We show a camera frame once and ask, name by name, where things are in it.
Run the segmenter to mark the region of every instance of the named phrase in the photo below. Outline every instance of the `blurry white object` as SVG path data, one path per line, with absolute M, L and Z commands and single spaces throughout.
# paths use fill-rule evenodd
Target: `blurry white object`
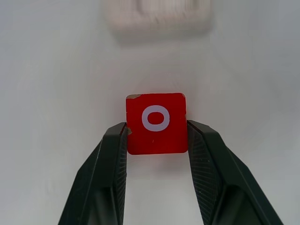
M 210 21 L 210 0 L 107 0 L 115 31 L 202 30 Z

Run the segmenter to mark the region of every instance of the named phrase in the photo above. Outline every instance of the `cube face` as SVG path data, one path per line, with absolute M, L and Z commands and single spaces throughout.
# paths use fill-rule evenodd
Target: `cube face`
M 126 99 L 127 150 L 132 155 L 188 150 L 186 100 L 181 93 L 131 95 Z

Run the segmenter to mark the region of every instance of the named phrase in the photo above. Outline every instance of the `white letter o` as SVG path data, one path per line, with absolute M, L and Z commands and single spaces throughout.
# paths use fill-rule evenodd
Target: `white letter o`
M 150 113 L 161 113 L 164 116 L 164 121 L 160 124 L 152 124 L 148 121 L 148 116 Z M 166 108 L 161 105 L 151 105 L 148 106 L 142 113 L 142 124 L 149 131 L 162 131 L 168 127 L 170 123 L 170 114 Z

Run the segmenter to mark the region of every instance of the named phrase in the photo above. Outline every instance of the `white background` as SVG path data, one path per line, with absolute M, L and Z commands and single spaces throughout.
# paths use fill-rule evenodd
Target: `white background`
M 0 2 L 0 224 L 57 224 L 133 93 L 183 92 L 287 225 L 300 207 L 300 2 L 215 0 L 212 30 L 120 46 L 100 0 Z M 201 224 L 187 155 L 128 159 L 125 225 Z

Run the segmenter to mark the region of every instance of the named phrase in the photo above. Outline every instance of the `red cube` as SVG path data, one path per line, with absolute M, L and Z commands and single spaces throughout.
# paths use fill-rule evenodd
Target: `red cube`
M 181 93 L 126 98 L 127 149 L 132 155 L 188 150 L 186 99 Z

